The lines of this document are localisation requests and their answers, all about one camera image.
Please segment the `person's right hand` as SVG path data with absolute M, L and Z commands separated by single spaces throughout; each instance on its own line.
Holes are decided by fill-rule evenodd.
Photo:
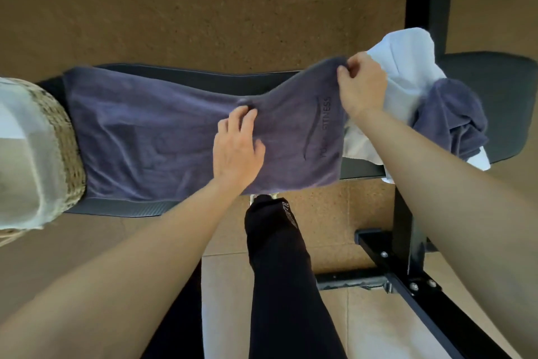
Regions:
M 349 118 L 359 124 L 366 112 L 382 110 L 387 74 L 364 51 L 350 57 L 346 67 L 352 77 L 352 88 L 347 94 L 340 94 L 340 102 Z

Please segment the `person's left hand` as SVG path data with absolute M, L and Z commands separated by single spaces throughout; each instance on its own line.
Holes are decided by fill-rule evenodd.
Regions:
M 254 161 L 254 122 L 258 111 L 249 109 L 239 133 L 228 133 L 228 117 L 219 121 L 213 145 L 214 181 L 234 195 L 241 195 L 262 166 Z

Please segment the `purple-grey printed towel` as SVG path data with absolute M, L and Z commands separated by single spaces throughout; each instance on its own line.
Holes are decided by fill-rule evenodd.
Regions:
M 182 201 L 213 177 L 217 124 L 239 106 L 258 111 L 253 138 L 264 164 L 243 194 L 302 190 L 340 179 L 344 124 L 337 68 L 325 59 L 259 95 L 238 96 L 97 67 L 62 80 L 97 199 Z

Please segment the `person's left forearm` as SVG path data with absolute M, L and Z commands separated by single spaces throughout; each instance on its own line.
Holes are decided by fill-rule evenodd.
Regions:
M 0 326 L 4 359 L 139 359 L 248 186 L 230 176 L 77 267 Z

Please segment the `person's right forearm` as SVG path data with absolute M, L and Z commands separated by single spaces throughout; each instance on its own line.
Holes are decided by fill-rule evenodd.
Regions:
M 538 206 L 382 110 L 355 123 L 474 300 L 523 359 L 538 359 Z

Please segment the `long black bench pad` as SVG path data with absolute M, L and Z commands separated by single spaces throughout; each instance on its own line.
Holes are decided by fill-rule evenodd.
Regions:
M 97 68 L 181 84 L 207 92 L 238 96 L 259 95 L 269 92 L 300 72 L 299 70 L 288 70 L 230 74 L 127 63 L 102 64 L 97 65 Z M 340 180 L 378 179 L 385 176 L 383 166 L 375 165 L 366 160 L 345 158 L 342 161 Z M 118 218 L 149 218 L 162 215 L 176 204 L 174 201 L 102 200 L 92 199 L 84 195 L 66 213 Z

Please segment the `white towel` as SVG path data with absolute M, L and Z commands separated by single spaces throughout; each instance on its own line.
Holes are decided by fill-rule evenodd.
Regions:
M 387 74 L 384 110 L 412 127 L 420 101 L 434 82 L 448 78 L 436 63 L 430 34 L 420 28 L 394 31 L 367 53 Z M 485 146 L 466 162 L 482 171 L 491 168 Z

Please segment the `crumpled purple-grey towel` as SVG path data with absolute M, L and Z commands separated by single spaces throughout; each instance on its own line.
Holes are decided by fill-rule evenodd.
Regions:
M 488 118 L 481 100 L 456 79 L 434 82 L 420 101 L 412 128 L 464 161 L 478 155 L 488 143 Z

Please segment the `person's right leg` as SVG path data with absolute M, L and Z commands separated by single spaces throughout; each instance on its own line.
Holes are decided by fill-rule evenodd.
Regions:
M 253 197 L 245 232 L 254 274 L 249 359 L 347 359 L 288 201 Z

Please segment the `person's leg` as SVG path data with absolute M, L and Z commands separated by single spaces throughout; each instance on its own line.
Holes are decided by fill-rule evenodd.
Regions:
M 140 359 L 205 359 L 201 262 L 172 303 Z
M 253 197 L 245 232 L 254 274 L 249 359 L 347 359 L 288 201 Z

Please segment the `short black bench pad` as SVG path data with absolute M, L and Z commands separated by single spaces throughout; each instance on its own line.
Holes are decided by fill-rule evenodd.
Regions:
M 488 118 L 485 152 L 491 164 L 524 148 L 538 91 L 538 63 L 504 52 L 450 53 L 437 63 L 448 78 L 468 85 L 479 96 Z

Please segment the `woven wicker basket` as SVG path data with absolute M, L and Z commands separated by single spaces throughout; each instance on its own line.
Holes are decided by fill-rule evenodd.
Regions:
M 55 135 L 59 142 L 60 154 L 62 156 L 62 161 L 64 162 L 64 172 L 68 186 L 68 203 L 70 209 L 81 200 L 86 188 L 86 175 L 82 160 L 80 158 L 71 120 L 62 105 L 52 95 L 50 95 L 50 93 L 46 92 L 36 84 L 32 84 L 28 81 L 21 79 L 15 80 L 20 80 L 25 84 L 36 86 L 36 88 L 42 92 L 43 99 L 47 101 L 48 110 L 46 112 L 50 115 L 50 120 L 54 126 Z M 17 240 L 27 232 L 33 230 L 37 229 L 30 229 L 26 231 L 0 230 L 0 247 Z

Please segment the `person's left leg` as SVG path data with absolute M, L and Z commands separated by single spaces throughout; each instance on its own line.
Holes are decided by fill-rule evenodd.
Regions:
M 205 359 L 201 262 L 172 303 L 140 359 Z

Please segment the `white basket liner cloth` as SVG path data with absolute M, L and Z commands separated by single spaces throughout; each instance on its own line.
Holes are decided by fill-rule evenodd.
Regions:
M 36 86 L 0 77 L 0 230 L 39 229 L 69 209 L 64 162 Z

